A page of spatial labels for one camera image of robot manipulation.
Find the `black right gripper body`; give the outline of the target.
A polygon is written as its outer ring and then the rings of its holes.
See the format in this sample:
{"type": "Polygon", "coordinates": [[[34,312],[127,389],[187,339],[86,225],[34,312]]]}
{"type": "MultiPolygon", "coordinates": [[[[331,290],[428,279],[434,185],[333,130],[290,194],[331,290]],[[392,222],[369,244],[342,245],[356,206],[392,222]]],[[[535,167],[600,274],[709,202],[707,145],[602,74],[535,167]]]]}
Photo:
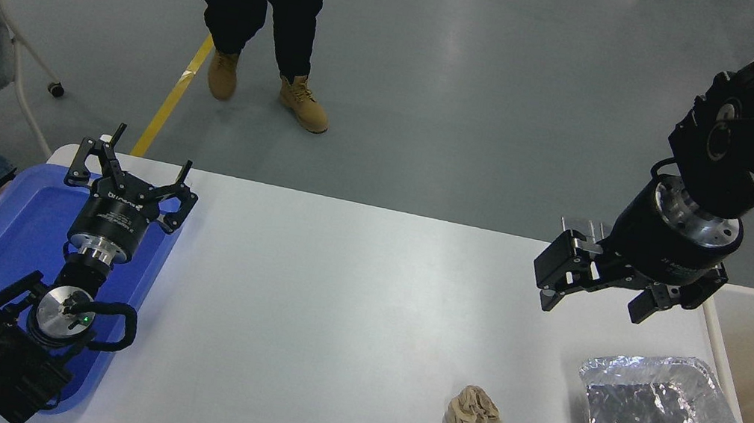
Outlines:
{"type": "Polygon", "coordinates": [[[742,226],[737,217],[703,211],[682,181],[655,177],[615,220],[602,245],[654,282],[683,286],[737,251],[742,226]]]}

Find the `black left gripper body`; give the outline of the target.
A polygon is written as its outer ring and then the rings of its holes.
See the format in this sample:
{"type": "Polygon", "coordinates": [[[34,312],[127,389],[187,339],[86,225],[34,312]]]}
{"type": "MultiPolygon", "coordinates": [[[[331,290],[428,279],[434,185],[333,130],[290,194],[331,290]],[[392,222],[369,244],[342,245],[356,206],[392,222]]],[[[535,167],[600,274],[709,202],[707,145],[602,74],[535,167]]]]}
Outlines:
{"type": "Polygon", "coordinates": [[[81,247],[86,239],[113,243],[119,256],[134,257],[148,224],[158,218],[159,207],[122,198],[113,191],[89,190],[86,203],[68,230],[68,242],[81,247]]]}

